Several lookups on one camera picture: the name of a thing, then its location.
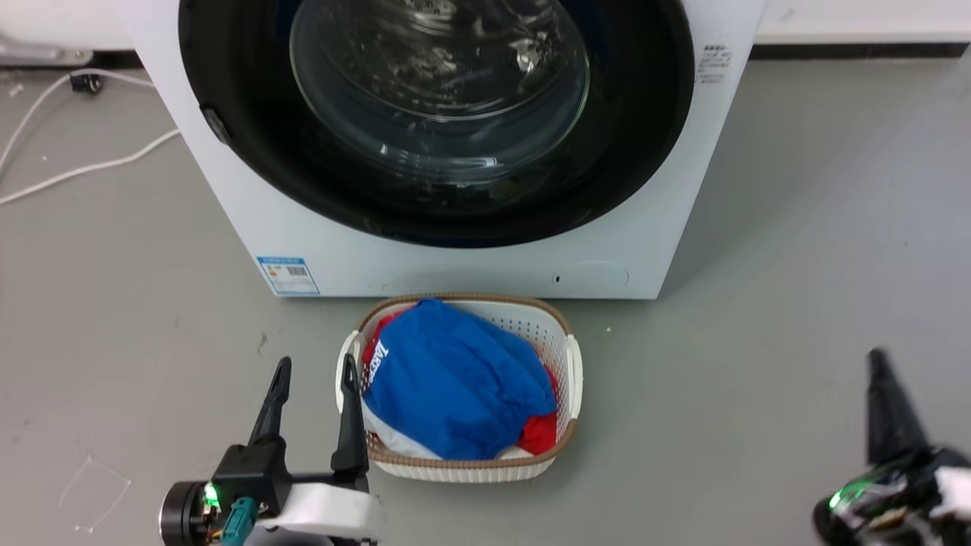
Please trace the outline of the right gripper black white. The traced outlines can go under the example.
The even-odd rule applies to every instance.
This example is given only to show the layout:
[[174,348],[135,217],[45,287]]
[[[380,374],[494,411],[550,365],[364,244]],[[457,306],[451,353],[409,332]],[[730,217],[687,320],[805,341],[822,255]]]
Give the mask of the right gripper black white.
[[823,546],[971,546],[971,460],[927,450],[888,353],[875,348],[867,359],[866,457],[875,467],[812,508],[816,536]]

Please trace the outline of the round black glass washer door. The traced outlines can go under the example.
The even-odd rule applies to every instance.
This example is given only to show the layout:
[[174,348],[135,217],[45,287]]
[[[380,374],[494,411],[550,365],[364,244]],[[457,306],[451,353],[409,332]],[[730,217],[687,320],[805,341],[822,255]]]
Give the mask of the round black glass washer door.
[[682,0],[179,0],[212,134],[355,231],[489,248],[602,217],[694,96]]

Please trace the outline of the white grey power strip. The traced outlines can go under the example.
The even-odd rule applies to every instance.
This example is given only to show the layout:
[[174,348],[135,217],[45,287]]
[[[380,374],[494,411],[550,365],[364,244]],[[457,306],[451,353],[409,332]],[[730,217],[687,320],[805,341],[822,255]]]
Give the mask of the white grey power strip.
[[0,30],[0,68],[82,67],[94,55],[93,49],[18,40]]

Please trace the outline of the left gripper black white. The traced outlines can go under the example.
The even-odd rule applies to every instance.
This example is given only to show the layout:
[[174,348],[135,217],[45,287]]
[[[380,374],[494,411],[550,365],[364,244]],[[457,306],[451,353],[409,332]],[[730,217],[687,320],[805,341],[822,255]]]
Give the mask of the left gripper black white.
[[369,491],[360,373],[344,355],[338,446],[331,470],[293,474],[282,409],[292,360],[278,362],[247,445],[226,450],[207,482],[177,482],[159,509],[164,546],[382,546],[382,505]]

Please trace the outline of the white perforated laundry basket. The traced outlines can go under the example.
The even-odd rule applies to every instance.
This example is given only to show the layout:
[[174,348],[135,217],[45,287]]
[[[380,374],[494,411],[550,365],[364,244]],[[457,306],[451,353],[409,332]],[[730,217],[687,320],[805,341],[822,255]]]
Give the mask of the white perforated laundry basket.
[[396,477],[424,482],[521,482],[543,474],[570,443],[583,400],[580,345],[565,317],[531,298],[414,294],[379,302],[344,339],[360,373],[362,409],[416,410],[479,403],[518,419],[556,415],[542,455],[455,462],[406,457],[367,431],[368,457]]

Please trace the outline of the blue energy label sticker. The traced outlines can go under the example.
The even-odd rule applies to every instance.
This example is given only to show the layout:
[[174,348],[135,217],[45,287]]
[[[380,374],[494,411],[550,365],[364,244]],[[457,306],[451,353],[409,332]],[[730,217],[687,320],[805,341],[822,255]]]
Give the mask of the blue energy label sticker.
[[320,289],[302,258],[257,256],[256,263],[278,297],[320,297]]

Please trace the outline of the small printed text sticker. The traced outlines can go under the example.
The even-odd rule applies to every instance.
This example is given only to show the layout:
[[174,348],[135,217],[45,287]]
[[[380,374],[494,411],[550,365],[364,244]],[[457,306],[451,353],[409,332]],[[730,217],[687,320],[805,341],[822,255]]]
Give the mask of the small printed text sticker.
[[733,53],[724,42],[708,42],[702,46],[696,62],[695,83],[722,82],[731,66]]

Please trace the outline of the white front-load washing machine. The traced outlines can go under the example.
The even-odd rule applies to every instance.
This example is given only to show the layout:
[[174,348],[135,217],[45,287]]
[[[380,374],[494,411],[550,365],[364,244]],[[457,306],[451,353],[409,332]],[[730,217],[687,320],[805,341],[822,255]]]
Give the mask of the white front-load washing machine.
[[[694,40],[694,96],[683,135],[658,172],[633,196],[582,227],[533,242],[489,248],[444,248],[385,239],[345,227],[285,196],[209,130],[181,60],[179,0],[111,3],[255,263],[257,256],[304,259],[321,297],[507,293],[654,300],[693,210],[766,7],[766,0],[682,1]],[[731,66],[722,82],[696,84],[699,51],[708,42],[724,42],[731,48]],[[559,268],[590,260],[624,267],[629,273],[627,286],[574,293],[551,282]]]

